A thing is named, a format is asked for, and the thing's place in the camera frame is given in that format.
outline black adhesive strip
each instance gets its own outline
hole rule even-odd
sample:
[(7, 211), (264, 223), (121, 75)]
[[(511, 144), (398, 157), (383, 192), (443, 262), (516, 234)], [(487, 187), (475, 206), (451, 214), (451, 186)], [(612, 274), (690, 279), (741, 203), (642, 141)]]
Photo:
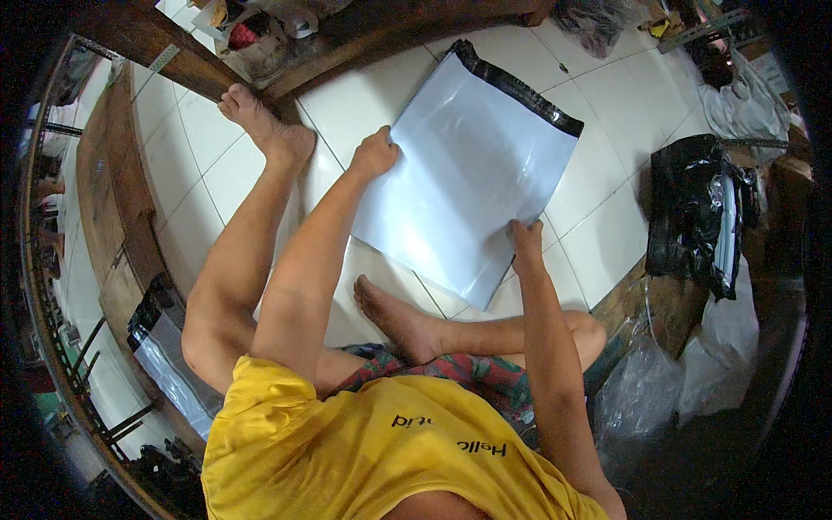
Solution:
[(502, 68), (479, 59), (468, 40), (457, 40), (448, 53), (454, 53), (474, 76), (498, 88), (519, 102), (521, 105), (540, 116), (545, 122), (573, 137), (580, 137), (583, 121), (568, 116), (561, 109), (548, 102), (529, 85)]

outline person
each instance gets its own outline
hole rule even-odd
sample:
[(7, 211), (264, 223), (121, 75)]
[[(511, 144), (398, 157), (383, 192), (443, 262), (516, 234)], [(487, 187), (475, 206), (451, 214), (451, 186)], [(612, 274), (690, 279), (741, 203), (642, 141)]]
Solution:
[[(388, 126), (362, 141), (269, 279), (314, 134), (280, 123), (239, 84), (218, 107), (248, 132), (265, 169), (187, 301), (185, 359), (225, 395), (202, 467), (209, 517), (624, 518), (583, 395), (604, 332), (589, 314), (561, 310), (541, 223), (510, 224), (524, 316), (437, 319), (361, 275), (355, 302), (398, 351), (325, 348), (359, 201), (399, 148)], [(528, 420), (532, 404), (540, 454), (507, 420)]]

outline black plastic bag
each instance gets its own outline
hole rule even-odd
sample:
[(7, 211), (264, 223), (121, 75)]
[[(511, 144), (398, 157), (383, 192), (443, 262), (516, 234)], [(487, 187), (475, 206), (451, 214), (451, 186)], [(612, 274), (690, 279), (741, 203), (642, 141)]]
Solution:
[[(717, 300), (734, 300), (739, 270), (743, 202), (756, 185), (755, 174), (732, 165), (711, 134), (686, 137), (650, 157), (652, 212), (646, 271), (693, 279)], [(726, 183), (733, 184), (736, 206), (730, 275), (717, 267)]]

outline foot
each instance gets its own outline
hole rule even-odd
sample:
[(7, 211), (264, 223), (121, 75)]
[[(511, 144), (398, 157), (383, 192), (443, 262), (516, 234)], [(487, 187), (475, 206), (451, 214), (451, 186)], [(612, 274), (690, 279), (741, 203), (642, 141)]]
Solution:
[(278, 121), (245, 85), (231, 85), (217, 107), (223, 116), (243, 127), (266, 159), (285, 160), (288, 154), (292, 161), (303, 165), (312, 155), (314, 133), (305, 126)]
[(364, 275), (353, 285), (355, 303), (390, 338), (408, 360), (425, 364), (443, 355), (443, 321), (415, 309), (371, 284)]

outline wooden table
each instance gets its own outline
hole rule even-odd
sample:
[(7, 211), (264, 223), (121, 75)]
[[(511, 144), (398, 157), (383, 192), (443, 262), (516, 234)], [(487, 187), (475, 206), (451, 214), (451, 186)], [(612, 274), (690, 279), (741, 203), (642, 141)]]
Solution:
[[(356, 58), (401, 50), (419, 35), (459, 33), (470, 27), (508, 22), (537, 26), (552, 0), (354, 0), (321, 20), (319, 32), (295, 40), (294, 56), (269, 84), (252, 87), (266, 106), (308, 86), (329, 71), (343, 70)], [(145, 67), (168, 45), (179, 48), (160, 74), (213, 102), (234, 83), (247, 83), (237, 72), (177, 26), (155, 2), (108, 0), (81, 13), (73, 31)]]

